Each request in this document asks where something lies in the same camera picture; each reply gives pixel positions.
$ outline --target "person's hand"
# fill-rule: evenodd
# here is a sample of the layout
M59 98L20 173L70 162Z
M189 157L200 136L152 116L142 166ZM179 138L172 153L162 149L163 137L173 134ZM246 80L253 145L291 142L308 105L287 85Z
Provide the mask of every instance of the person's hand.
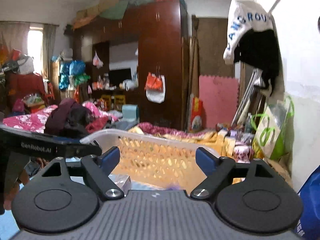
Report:
M20 181L22 182L23 185L26 185L29 182L29 176L26 172L25 169L22 170L20 176L19 176ZM4 193L4 204L3 207L5 210L11 210L11 202L14 199L15 195L20 190L20 186L18 182L15 182L13 184L12 189L10 190L9 193Z

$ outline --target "curtain rod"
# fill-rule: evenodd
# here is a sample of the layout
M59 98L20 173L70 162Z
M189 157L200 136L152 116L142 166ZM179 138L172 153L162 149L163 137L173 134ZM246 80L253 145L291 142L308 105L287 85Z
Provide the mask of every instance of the curtain rod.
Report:
M35 23L35 24L49 24L53 26L59 27L59 24L52 24L52 23L37 23L37 22L25 22L25 21L0 21L0 22L9 22L9 23Z

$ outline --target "white bag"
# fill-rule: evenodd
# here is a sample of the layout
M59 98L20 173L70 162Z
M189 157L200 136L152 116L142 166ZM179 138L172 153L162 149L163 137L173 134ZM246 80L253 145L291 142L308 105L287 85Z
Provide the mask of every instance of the white bag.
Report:
M97 68L101 68L103 66L103 62L99 59L97 52L96 52L96 55L94 55L92 63Z
M161 75L162 78L162 84L163 84L163 91L156 91L156 90L146 90L146 96L149 101L154 102L154 103L162 103L164 101L164 96L165 96L165 82L164 82L164 76Z
M29 56L25 56L25 58L20 59L17 61L19 65L18 74L20 75L27 75L31 74L35 71L33 67L33 58Z

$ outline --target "blue plastic bag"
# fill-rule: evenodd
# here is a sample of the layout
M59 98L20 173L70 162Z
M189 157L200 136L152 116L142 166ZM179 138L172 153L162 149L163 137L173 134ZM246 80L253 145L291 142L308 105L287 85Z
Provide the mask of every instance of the blue plastic bag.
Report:
M69 76L67 74L61 74L60 77L60 82L59 82L59 89L63 90L68 88L70 81L69 81Z
M69 67L70 67L70 62L69 63L61 63L61 65L60 65L60 74L69 75Z
M302 186L299 196L303 213L294 231L307 240L317 240L320 237L320 166Z
M71 75L81 75L85 71L85 63L81 60L71 61L69 74Z

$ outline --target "plastic basket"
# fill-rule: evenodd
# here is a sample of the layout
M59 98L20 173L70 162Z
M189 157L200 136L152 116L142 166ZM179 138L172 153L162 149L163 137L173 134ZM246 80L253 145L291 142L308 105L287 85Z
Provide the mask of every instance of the plastic basket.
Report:
M97 131L81 143L97 141L102 152L118 146L120 162L113 174L126 174L131 179L158 187L179 185L190 193L205 178L196 164L196 149L204 147L219 157L213 149L154 136L107 129Z

